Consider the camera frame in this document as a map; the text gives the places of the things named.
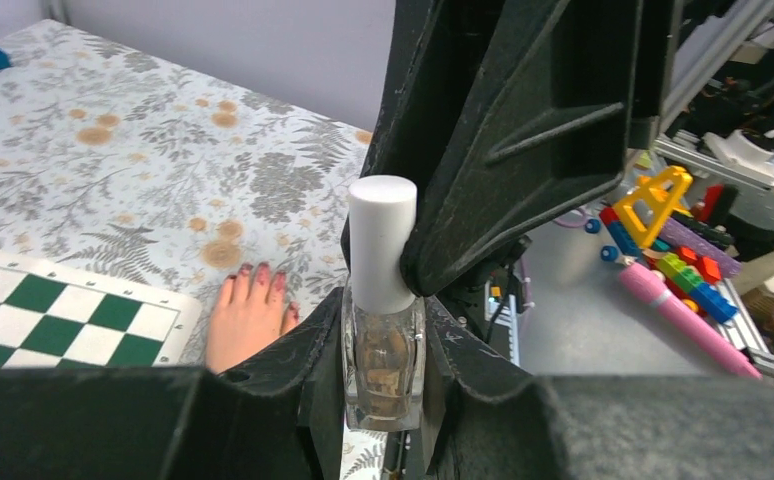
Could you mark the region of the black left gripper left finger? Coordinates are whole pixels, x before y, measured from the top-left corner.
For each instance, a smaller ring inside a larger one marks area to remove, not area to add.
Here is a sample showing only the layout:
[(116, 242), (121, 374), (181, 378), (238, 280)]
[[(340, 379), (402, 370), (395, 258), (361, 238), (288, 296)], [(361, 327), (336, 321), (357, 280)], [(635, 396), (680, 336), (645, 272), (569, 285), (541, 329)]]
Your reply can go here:
[(342, 299), (221, 374), (0, 369), (0, 479), (338, 478)]

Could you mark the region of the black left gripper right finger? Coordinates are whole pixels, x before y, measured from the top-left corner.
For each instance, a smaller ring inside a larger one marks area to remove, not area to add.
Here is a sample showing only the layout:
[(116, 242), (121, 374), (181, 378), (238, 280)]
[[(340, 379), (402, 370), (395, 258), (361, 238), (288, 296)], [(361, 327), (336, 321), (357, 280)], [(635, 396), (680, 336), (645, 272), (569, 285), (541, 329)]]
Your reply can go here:
[(426, 308), (432, 479), (774, 479), (774, 388), (734, 376), (533, 376)]

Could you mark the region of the clear nail polish bottle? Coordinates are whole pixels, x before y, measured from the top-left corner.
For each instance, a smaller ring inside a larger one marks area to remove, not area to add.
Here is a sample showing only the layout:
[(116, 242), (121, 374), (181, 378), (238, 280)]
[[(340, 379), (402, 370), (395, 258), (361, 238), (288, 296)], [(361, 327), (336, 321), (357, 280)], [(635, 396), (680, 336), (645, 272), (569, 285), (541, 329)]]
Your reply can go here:
[(426, 363), (424, 301), (400, 312), (372, 314), (344, 286), (341, 340), (345, 421), (352, 430), (401, 432), (422, 419)]

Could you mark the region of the person's hand with painted nails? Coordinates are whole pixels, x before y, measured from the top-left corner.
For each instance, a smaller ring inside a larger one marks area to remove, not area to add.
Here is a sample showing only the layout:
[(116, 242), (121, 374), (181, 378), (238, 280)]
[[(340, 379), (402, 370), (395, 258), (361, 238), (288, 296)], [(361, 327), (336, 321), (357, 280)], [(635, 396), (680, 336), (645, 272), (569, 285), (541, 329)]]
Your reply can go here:
[(300, 307), (286, 300), (287, 274), (245, 263), (222, 283), (208, 323), (205, 365), (225, 372), (295, 329)]

